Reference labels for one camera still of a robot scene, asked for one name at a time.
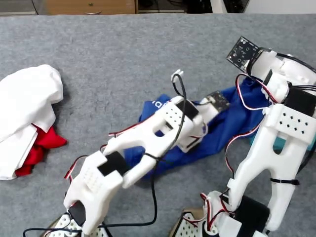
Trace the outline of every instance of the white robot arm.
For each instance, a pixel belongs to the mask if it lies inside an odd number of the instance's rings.
[[[215,219],[220,237],[264,237],[264,230],[277,230],[299,184],[295,177],[316,133],[315,92],[309,86],[316,82],[316,71],[296,58],[278,58],[287,56],[258,48],[243,37],[228,55],[235,66],[261,79],[279,104],[264,109],[265,117],[250,151],[227,184],[228,196],[217,191],[208,194],[212,215],[223,208],[223,199],[227,210],[234,212],[232,216],[224,212]],[[280,154],[273,150],[278,137],[286,141]],[[247,185],[265,169],[270,171],[272,182],[268,207],[243,195]],[[203,231],[212,236],[212,232]]]
[[[204,98],[200,104],[194,106],[188,100],[184,104],[184,98],[176,96],[145,121],[110,139],[103,153],[98,151],[85,159],[64,199],[64,206],[82,226],[84,234],[90,234],[102,223],[111,199],[120,188],[129,188],[141,179],[172,147],[178,146],[187,152],[199,143],[205,135],[203,127],[229,105],[217,92]],[[183,125],[179,130],[182,116]],[[142,146],[145,153],[129,170],[122,153],[124,149],[137,146]]]

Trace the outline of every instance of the wooden cabinet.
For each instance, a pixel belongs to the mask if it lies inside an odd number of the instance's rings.
[[[46,0],[48,14],[135,14],[138,0]]]

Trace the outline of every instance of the gray carpet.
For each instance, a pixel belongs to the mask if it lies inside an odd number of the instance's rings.
[[[50,64],[63,79],[65,99],[54,107],[58,132],[69,140],[51,150],[32,175],[0,182],[0,236],[18,237],[48,226],[65,211],[63,175],[74,158],[106,143],[107,133],[136,122],[145,100],[175,95],[170,74],[185,71],[191,99],[234,84],[238,70],[225,60],[240,35],[290,52],[316,65],[316,15],[29,16],[0,18],[0,78],[21,68]],[[237,141],[231,160],[247,154]],[[316,160],[298,176],[280,229],[272,237],[315,236]],[[199,192],[224,190],[230,174],[223,153],[174,169],[157,180],[158,220],[148,227],[113,228],[115,237],[164,237],[185,207],[201,205]],[[268,173],[246,190],[268,203]],[[153,204],[148,182],[122,190],[108,223],[148,221]]]

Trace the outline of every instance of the white plastic part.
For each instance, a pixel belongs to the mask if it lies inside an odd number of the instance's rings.
[[[115,170],[107,176],[98,170],[98,166],[107,162],[100,151],[88,156],[76,176],[64,199],[64,206],[69,209],[76,201],[81,201],[85,208],[86,221],[82,231],[89,235],[106,216],[109,204],[123,183],[123,178]]]
[[[221,193],[218,191],[212,191],[207,195],[208,200],[212,206],[212,216],[214,216],[219,210],[223,209],[221,200]],[[204,214],[207,213],[207,208],[204,206]],[[227,213],[221,213],[215,219],[214,225],[218,229],[220,237],[236,237],[241,227],[241,222],[231,218]]]
[[[176,106],[176,104],[182,100],[183,98],[181,96],[174,97],[169,103],[161,107],[141,124],[125,131],[122,135],[116,138],[110,139],[103,151],[103,154],[108,155],[115,151],[142,146],[144,147],[146,153],[159,158],[174,140],[178,132],[182,111]],[[183,138],[190,136],[194,127],[197,125],[195,122],[202,122],[201,115],[197,115],[193,121],[185,116],[181,132],[174,146],[178,145],[179,141]],[[163,127],[166,126],[166,123],[169,123],[173,129],[165,131]],[[164,136],[158,137],[155,135],[155,133],[159,130],[165,131]],[[147,174],[148,171],[155,166],[155,164],[156,159],[148,155],[143,155],[141,161],[124,175],[123,188],[126,189],[133,185],[136,181]]]
[[[289,91],[287,79],[288,78],[286,76],[275,73],[275,71],[272,70],[272,75],[269,79],[269,83],[267,84],[267,88],[278,103],[283,102],[287,97]],[[262,89],[262,92],[264,93],[266,98],[268,98],[268,94],[265,92],[264,89]]]
[[[272,76],[267,84],[267,88],[281,103],[287,96],[288,85],[314,85],[316,83],[316,74],[307,67],[295,62],[291,59],[277,58],[277,53],[274,51],[263,52],[252,66],[252,76],[255,76],[263,81],[272,70]]]
[[[174,76],[175,74],[179,74],[180,77],[183,78],[184,72],[181,69],[178,69],[171,75],[171,82],[174,82],[174,83],[176,83],[179,80],[177,76]]]
[[[209,100],[212,100],[215,102],[215,99],[213,97],[207,96],[200,101],[200,104],[204,104],[204,103],[207,103],[207,104],[198,105],[196,107],[199,113],[202,115],[203,121],[206,124],[211,122],[212,119],[215,118],[219,114],[218,110],[212,105],[212,103],[208,103]]]
[[[295,179],[315,132],[314,118],[283,104],[271,105],[266,110],[246,159],[239,165],[235,178],[228,182],[231,210],[237,209],[247,185],[264,169],[268,169],[274,179]],[[273,151],[277,137],[286,140],[279,155]],[[295,186],[291,184],[272,182],[272,197],[268,205],[271,213],[266,229],[275,231],[280,226],[294,189]]]
[[[74,220],[70,221],[69,215],[64,214],[60,217],[59,221],[53,228],[63,228],[70,230],[81,230],[81,227],[77,225]],[[49,234],[46,234],[44,237],[80,237],[80,233],[71,233],[67,231],[54,231]],[[89,237],[108,237],[104,228],[96,228]]]
[[[277,53],[274,51],[262,52],[260,57],[252,66],[251,75],[261,80],[265,80],[270,69],[279,69],[283,61],[276,58]]]
[[[268,237],[266,234],[260,233],[259,231],[255,231],[252,237]]]

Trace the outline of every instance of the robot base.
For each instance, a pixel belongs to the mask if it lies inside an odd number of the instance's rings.
[[[69,215],[64,214],[50,225],[50,228],[66,228],[70,230],[81,230],[81,227],[74,221],[70,220]],[[83,237],[83,233],[71,233],[67,231],[45,232],[40,237]],[[95,229],[90,235],[85,237],[112,237],[104,228]]]
[[[220,192],[212,191],[208,194],[207,198],[211,202],[212,213],[214,216],[219,210],[222,209],[220,202]],[[182,217],[189,220],[200,220],[206,216],[207,208],[204,206],[200,209],[185,209],[176,225],[169,233],[169,237],[237,237],[242,223],[230,217],[227,213],[221,213],[215,219],[212,229],[207,231],[206,220],[196,223],[197,227],[184,220]],[[267,235],[256,231],[252,237],[267,237]]]

